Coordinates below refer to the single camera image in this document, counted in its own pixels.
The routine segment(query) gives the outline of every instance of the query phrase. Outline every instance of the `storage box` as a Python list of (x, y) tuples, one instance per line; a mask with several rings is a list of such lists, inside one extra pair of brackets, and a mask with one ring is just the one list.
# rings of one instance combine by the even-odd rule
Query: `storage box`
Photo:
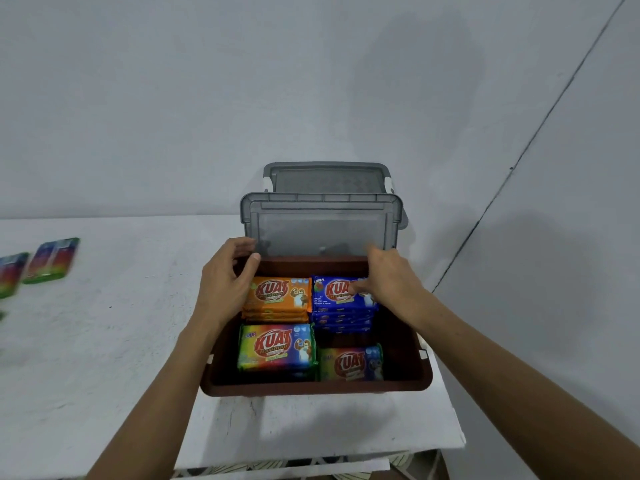
[[(244, 266), (236, 267), (239, 274)], [(304, 278), (311, 274), (366, 276), (369, 266), (364, 257), (277, 257), (265, 258), (258, 276)], [(318, 348), (382, 346), (384, 381), (367, 382), (271, 382), (254, 381), (237, 370), (240, 315), (228, 323), (213, 348), (213, 360), (207, 364), (200, 386), (212, 396), (265, 396), (293, 394), (348, 394), (356, 392), (411, 391), (426, 389), (433, 379), (428, 358), (420, 359), (420, 345), (415, 332), (388, 309), (381, 307), (372, 323), (371, 333), (334, 335), (316, 331)]]
[[(379, 163), (286, 162), (264, 168), (262, 193), (240, 202), (244, 233), (257, 240), (258, 276), (307, 278), (369, 275), (366, 244), (396, 247), (398, 229), (408, 224), (389, 170)], [(240, 261), (238, 275), (244, 262)], [(319, 349), (380, 344), (384, 381), (277, 382), (237, 370), (240, 315), (228, 323), (213, 348), (201, 387), (213, 396), (347, 394), (426, 389), (433, 379), (428, 359), (420, 359), (415, 332), (381, 307), (371, 332), (332, 334), (316, 330)]]

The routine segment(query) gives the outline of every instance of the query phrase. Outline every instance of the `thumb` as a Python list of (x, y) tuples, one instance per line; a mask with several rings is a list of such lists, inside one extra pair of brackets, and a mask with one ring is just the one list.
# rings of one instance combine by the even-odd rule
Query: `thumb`
[(238, 281), (248, 285), (255, 276), (255, 272), (258, 271), (258, 265), (260, 265), (260, 254), (253, 253), (246, 260), (244, 269), (242, 270), (240, 276), (238, 276)]
[(371, 293), (369, 290), (369, 280), (352, 281), (351, 284), (349, 284), (349, 293)]

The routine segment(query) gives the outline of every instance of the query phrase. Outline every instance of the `stack of orange packages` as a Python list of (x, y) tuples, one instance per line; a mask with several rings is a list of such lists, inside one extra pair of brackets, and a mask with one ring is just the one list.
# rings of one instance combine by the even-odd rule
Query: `stack of orange packages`
[(308, 323), (311, 278), (256, 276), (244, 302), (247, 323)]

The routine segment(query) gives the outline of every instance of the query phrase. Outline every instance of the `red oval logo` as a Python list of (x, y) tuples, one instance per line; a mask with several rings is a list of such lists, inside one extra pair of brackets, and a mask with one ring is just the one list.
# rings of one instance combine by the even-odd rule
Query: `red oval logo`
[(331, 301), (345, 301), (351, 298), (348, 280), (333, 280), (324, 289), (324, 295)]
[(284, 298), (289, 291), (289, 282), (283, 280), (269, 280), (258, 285), (255, 297), (262, 301), (275, 301)]
[(364, 372), (364, 352), (345, 352), (335, 358), (333, 370), (340, 377), (359, 376)]
[(253, 350), (260, 357), (280, 354), (291, 347), (291, 330), (269, 330), (255, 341)]

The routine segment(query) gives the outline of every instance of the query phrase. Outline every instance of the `stack of blue packages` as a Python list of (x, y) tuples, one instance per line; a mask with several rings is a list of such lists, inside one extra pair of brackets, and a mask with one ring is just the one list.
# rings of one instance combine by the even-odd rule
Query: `stack of blue packages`
[(314, 276), (311, 321), (316, 330), (331, 333), (366, 333), (378, 304), (369, 293), (349, 294), (349, 285), (364, 278)]

